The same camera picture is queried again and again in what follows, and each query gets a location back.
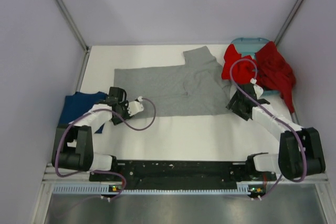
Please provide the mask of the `grey t shirt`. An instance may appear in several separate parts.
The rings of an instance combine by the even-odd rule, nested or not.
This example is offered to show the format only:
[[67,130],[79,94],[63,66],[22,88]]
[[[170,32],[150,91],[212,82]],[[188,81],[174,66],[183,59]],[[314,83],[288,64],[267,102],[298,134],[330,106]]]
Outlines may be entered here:
[[113,85],[125,89],[130,100],[150,99],[160,117],[229,113],[231,83],[221,78],[223,67],[208,47],[183,56],[179,66],[116,69]]

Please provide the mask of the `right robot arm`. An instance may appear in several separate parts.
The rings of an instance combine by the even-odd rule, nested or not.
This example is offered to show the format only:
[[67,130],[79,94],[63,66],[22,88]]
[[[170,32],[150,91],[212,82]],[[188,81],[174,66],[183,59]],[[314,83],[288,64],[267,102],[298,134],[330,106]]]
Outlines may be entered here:
[[238,84],[226,106],[240,118],[265,128],[278,142],[277,153],[257,153],[247,157],[245,174],[252,180],[264,172],[282,174],[291,181],[322,174],[326,170],[319,132],[304,128],[285,118],[262,99],[263,89],[256,84]]

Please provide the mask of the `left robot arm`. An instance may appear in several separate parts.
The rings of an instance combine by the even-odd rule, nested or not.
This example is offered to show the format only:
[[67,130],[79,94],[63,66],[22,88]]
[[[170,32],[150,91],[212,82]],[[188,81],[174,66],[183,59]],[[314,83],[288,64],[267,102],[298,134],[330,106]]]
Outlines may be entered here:
[[100,170],[107,180],[119,174],[116,157],[97,154],[93,150],[93,135],[102,133],[106,122],[117,125],[131,118],[127,93],[111,87],[109,93],[76,92],[66,96],[56,128],[52,165],[77,172]]

